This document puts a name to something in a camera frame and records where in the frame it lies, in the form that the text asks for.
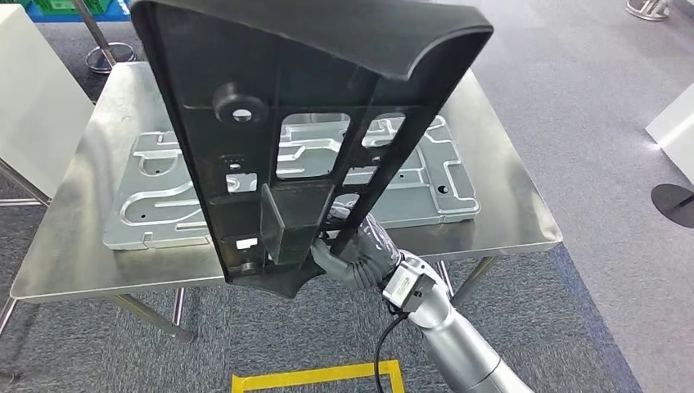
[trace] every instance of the metal pole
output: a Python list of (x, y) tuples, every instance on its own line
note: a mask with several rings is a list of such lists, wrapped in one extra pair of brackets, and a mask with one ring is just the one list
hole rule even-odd
[(2, 336), (2, 332), (5, 331), (5, 326), (7, 326), (7, 322), (10, 320), (16, 304), (17, 300), (10, 296), (7, 298), (5, 306), (2, 307), (2, 312), (0, 313), (0, 337)]
[(164, 331), (164, 333), (178, 338), (180, 341), (191, 342), (193, 340), (192, 333), (174, 325), (171, 321), (157, 314), (153, 309), (147, 307), (141, 301), (130, 295), (116, 295), (111, 296), (110, 299), (120, 307), (123, 307), (139, 318), (158, 327)]
[(453, 286), (451, 286), (451, 279), (448, 277), (448, 270), (446, 269), (446, 263), (443, 262), (442, 260), (440, 260), (439, 262), (436, 262), (435, 266), (436, 266), (436, 269), (439, 270), (439, 275), (446, 283), (446, 287), (448, 288), (448, 293), (450, 294), (450, 296), (453, 296)]
[(94, 41), (97, 42), (97, 45), (103, 52), (104, 57), (109, 62), (110, 66), (115, 66), (118, 61), (115, 60), (115, 55), (113, 54), (113, 51), (111, 51), (109, 43), (106, 41), (106, 37), (104, 37), (101, 29), (99, 29), (97, 22), (95, 22), (94, 18), (92, 18), (92, 13), (89, 12), (87, 6), (84, 5), (82, 0), (71, 1), (74, 9), (77, 10), (80, 16), (82, 16), (82, 20), (84, 21), (84, 24), (87, 25), (89, 33), (91, 33), (92, 37), (94, 37)]
[(181, 326), (181, 313), (183, 312), (183, 295), (186, 293), (186, 288), (178, 288), (176, 297), (173, 301), (173, 317), (171, 322), (176, 326)]
[(44, 206), (48, 207), (51, 204), (51, 198), (49, 198), (43, 191), (39, 190), (34, 186), (29, 180), (22, 176), (19, 172), (14, 170), (7, 162), (0, 158), (0, 174), (5, 175), (11, 181), (15, 182), (20, 187), (24, 188), (32, 197), (37, 201), (41, 202)]
[(37, 205), (42, 205), (42, 203), (33, 198), (0, 199), (0, 207)]
[(453, 307), (457, 308), (462, 305), (462, 302), (467, 298), (475, 285), (477, 285), (478, 281), (489, 271), (489, 268), (493, 266), (495, 260), (496, 257), (494, 256), (485, 256), (482, 258), (477, 266), (475, 266), (475, 270), (467, 276), (465, 282), (458, 288), (455, 296), (451, 300)]

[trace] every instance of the table leg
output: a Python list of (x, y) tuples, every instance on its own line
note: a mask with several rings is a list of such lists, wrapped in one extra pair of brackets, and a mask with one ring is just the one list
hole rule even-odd
[(470, 294), (472, 288), (477, 285), (482, 276), (489, 271), (489, 268), (493, 266), (496, 257), (485, 256), (482, 260), (475, 266), (475, 270), (472, 270), (469, 276), (465, 279), (465, 282), (458, 288), (455, 296), (451, 300), (453, 307), (460, 307), (465, 298)]
[(49, 198), (43, 191), (39, 190), (38, 187), (34, 186), (27, 178), (22, 176), (14, 168), (12, 168), (7, 162), (0, 158), (0, 174), (9, 178), (12, 182), (22, 187), (27, 191), (36, 201), (40, 202), (42, 205), (48, 207), (51, 204), (51, 198)]
[(144, 305), (141, 301), (130, 295), (116, 295), (110, 297), (111, 301), (132, 312), (138, 317), (158, 327), (164, 333), (178, 338), (180, 341), (190, 342), (193, 340), (193, 335), (187, 330), (180, 328), (173, 322), (157, 314), (156, 311)]
[(7, 326), (7, 322), (10, 320), (16, 304), (17, 299), (9, 296), (5, 302), (5, 306), (2, 307), (2, 312), (0, 313), (0, 337), (2, 336), (2, 332), (5, 331), (5, 326)]
[(183, 312), (183, 295), (186, 294), (186, 288), (176, 290), (176, 299), (173, 301), (173, 317), (171, 322), (176, 326), (181, 326), (181, 313)]
[(82, 16), (89, 33), (94, 37), (98, 47), (87, 54), (87, 66), (97, 74), (109, 74), (113, 66), (119, 62), (134, 61), (135, 50), (127, 43), (109, 43), (104, 34), (94, 21), (91, 12), (87, 9), (83, 0), (72, 0), (74, 9)]
[(451, 285), (451, 279), (448, 277), (448, 270), (446, 269), (446, 263), (440, 260), (439, 262), (436, 262), (434, 264), (436, 267), (437, 273), (441, 278), (444, 280), (446, 283), (446, 287), (448, 288), (448, 293), (450, 294), (449, 296), (453, 296), (453, 286)]

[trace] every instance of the circular hole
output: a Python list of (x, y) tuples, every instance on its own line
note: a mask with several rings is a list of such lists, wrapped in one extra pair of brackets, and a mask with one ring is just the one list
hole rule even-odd
[(246, 109), (237, 109), (232, 113), (232, 116), (239, 123), (246, 123), (253, 119), (253, 115)]

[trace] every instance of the black cable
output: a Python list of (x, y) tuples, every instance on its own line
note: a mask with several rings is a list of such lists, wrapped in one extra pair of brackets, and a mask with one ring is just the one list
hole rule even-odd
[(388, 327), (385, 328), (385, 330), (381, 334), (381, 338), (378, 339), (378, 343), (376, 344), (376, 355), (373, 358), (373, 377), (376, 379), (376, 388), (378, 390), (378, 393), (384, 393), (383, 386), (381, 385), (381, 375), (379, 375), (378, 373), (378, 362), (379, 358), (381, 357), (381, 347), (383, 346), (383, 341), (386, 337), (388, 337), (390, 332), (392, 332), (393, 329), (396, 326), (398, 326), (398, 323), (403, 322), (407, 317), (408, 313), (400, 312), (397, 319), (391, 322), (390, 325), (388, 325)]

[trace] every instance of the black plastic panel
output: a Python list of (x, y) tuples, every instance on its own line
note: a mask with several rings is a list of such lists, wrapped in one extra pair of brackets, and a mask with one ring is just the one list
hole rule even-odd
[[(353, 236), (492, 34), (475, 8), (406, 0), (141, 0), (132, 17), (227, 281), (286, 296), (320, 273), (307, 260), (319, 232), (340, 230), (335, 253)], [(392, 112), (405, 115), (392, 143), (363, 147)], [(276, 176), (295, 113), (350, 117), (330, 173)], [(350, 168), (374, 165), (369, 184), (342, 186)], [(255, 174), (256, 191), (229, 192), (227, 174)], [(360, 195), (352, 214), (328, 224), (346, 193)], [(259, 246), (239, 251), (248, 237)]]

